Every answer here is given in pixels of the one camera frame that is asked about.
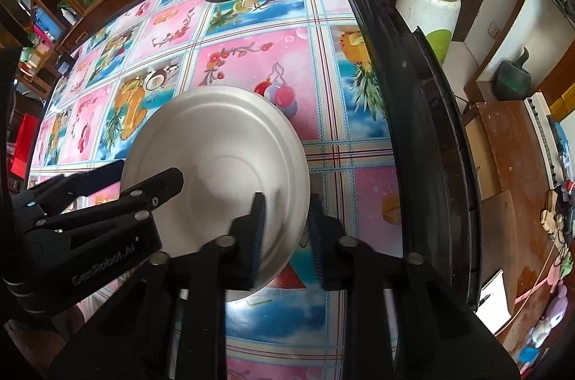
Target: white bowl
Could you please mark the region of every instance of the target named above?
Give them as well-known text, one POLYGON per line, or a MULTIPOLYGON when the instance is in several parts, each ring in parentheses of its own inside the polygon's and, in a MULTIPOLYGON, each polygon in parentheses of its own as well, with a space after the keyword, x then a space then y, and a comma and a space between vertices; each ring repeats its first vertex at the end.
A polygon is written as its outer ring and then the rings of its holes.
MULTIPOLYGON (((170 167, 182 192, 153 212, 163 250, 196 252, 249 213, 255 192, 266 197, 260 269, 254 291, 288 263, 309 207, 304 149, 286 117, 262 96, 232 86, 206 86, 163 105, 137 134, 122 190, 170 167)), ((228 291, 228 300, 251 293, 228 291)))

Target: screw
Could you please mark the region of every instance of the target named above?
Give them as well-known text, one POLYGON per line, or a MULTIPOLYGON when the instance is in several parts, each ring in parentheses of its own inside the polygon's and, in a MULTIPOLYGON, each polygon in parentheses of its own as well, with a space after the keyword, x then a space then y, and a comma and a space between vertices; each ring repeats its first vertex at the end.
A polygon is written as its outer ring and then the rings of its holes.
POLYGON ((216 244, 220 247, 232 247, 236 243, 236 238, 232 235, 221 235, 216 239, 216 244))
POLYGON ((412 252, 407 256, 407 261, 412 265, 421 265, 423 263, 423 255, 420 253, 412 252))
POLYGON ((144 221, 145 219, 148 219, 150 217, 149 214, 150 213, 146 210, 140 210, 140 211, 136 212, 136 214, 134 215, 134 218, 136 218, 136 221, 144 221))
POLYGON ((149 258, 149 262, 152 265, 163 265, 168 262, 170 256, 166 252, 156 252, 153 253, 152 256, 149 258))
POLYGON ((343 247, 356 247, 359 241, 352 235, 344 235, 339 238, 339 245, 343 247))

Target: wooden desk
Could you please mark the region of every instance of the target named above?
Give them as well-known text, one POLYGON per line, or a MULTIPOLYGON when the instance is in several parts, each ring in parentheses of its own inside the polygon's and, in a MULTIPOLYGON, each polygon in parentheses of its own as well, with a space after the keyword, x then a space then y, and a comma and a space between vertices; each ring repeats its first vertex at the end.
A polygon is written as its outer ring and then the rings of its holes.
MULTIPOLYGON (((478 103, 464 116, 464 124, 478 168, 482 199, 505 190, 513 198, 518 257, 516 296, 520 296, 533 287, 541 270, 542 278, 547 276, 557 256, 541 226, 548 182, 535 128, 522 101, 478 103)), ((549 291, 534 292, 516 319, 497 336, 515 359, 549 297, 549 291)), ((515 306, 514 315, 522 304, 515 306)))

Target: white paper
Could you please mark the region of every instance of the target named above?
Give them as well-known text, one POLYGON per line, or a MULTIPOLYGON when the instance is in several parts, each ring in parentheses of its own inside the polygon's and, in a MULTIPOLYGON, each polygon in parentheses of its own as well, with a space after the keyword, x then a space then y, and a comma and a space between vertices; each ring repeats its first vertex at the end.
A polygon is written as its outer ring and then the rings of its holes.
POLYGON ((493 334, 497 332, 511 318, 507 310, 507 297, 503 285, 503 270, 482 287, 479 302, 485 300, 475 314, 493 334))

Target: wall outlet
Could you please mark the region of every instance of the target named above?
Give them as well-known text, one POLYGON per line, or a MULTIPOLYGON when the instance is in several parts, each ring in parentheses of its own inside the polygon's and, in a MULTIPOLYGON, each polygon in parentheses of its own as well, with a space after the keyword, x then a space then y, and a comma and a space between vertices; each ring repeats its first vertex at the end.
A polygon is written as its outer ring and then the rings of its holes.
POLYGON ((489 23, 489 28, 487 28, 487 33, 493 39, 497 39, 497 37, 499 36, 499 28, 497 27, 497 24, 495 22, 489 23))

